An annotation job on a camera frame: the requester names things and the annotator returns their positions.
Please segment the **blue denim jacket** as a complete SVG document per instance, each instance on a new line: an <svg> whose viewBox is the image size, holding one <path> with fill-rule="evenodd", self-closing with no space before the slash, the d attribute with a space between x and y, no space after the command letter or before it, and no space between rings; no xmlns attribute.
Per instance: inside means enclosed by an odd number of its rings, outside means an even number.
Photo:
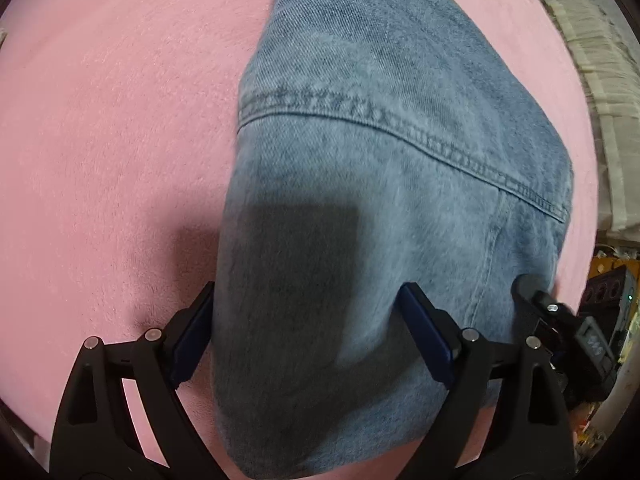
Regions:
<svg viewBox="0 0 640 480"><path fill-rule="evenodd" d="M217 426L243 474L322 474L419 439L445 399L394 308L534 326L570 156L454 0L273 0L240 84L214 310Z"/></svg>

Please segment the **cream lace covered sofa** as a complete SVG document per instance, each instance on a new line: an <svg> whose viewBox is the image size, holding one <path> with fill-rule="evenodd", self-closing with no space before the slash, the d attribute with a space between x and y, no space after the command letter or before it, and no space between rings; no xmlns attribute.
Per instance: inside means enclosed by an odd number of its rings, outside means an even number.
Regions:
<svg viewBox="0 0 640 480"><path fill-rule="evenodd" d="M639 239L639 64L597 0L540 0L578 70L600 180L598 230Z"/></svg>

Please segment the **pink bed sheet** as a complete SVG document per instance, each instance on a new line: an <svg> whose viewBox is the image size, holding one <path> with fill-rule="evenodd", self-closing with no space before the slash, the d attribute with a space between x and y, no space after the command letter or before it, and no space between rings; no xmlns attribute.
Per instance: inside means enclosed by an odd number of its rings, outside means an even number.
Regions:
<svg viewBox="0 0 640 480"><path fill-rule="evenodd" d="M216 270L235 100L271 0L12 0L1 49L1 397L43 440L91 335Z"/></svg>

